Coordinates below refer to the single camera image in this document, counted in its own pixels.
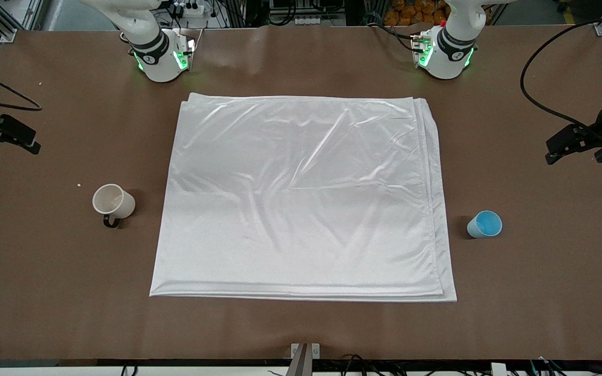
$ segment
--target white cloth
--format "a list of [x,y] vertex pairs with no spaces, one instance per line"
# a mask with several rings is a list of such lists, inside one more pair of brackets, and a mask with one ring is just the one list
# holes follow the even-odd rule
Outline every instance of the white cloth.
[[192,93],[150,295],[456,301],[427,102]]

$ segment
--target cup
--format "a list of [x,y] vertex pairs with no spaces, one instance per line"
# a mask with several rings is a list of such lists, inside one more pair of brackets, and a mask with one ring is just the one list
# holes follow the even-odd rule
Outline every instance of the cup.
[[94,192],[92,206],[98,213],[103,214],[103,224],[107,228],[116,228],[120,224],[120,219],[127,218],[134,211],[136,201],[121,186],[107,184]]
[[503,222],[495,212],[484,210],[468,222],[466,229],[473,238],[490,238],[499,235]]

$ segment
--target black mug handle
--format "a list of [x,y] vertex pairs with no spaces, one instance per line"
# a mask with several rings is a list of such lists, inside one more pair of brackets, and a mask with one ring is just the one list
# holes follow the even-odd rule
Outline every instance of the black mug handle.
[[113,219],[113,224],[110,223],[110,214],[103,215],[103,225],[107,228],[116,228],[120,224],[119,218]]

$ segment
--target mug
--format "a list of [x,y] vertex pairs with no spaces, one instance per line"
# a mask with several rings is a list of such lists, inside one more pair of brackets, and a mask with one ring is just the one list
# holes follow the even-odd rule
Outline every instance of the mug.
[[127,218],[134,211],[136,201],[121,186],[107,184],[94,192],[92,206],[99,214],[103,214],[103,224],[107,228],[116,228],[120,224],[120,219]]

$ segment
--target blue cup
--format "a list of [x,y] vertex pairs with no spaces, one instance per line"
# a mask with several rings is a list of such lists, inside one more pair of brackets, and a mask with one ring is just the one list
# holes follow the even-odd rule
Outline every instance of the blue cup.
[[499,235],[503,222],[495,212],[484,210],[468,222],[466,229],[473,238],[490,238]]

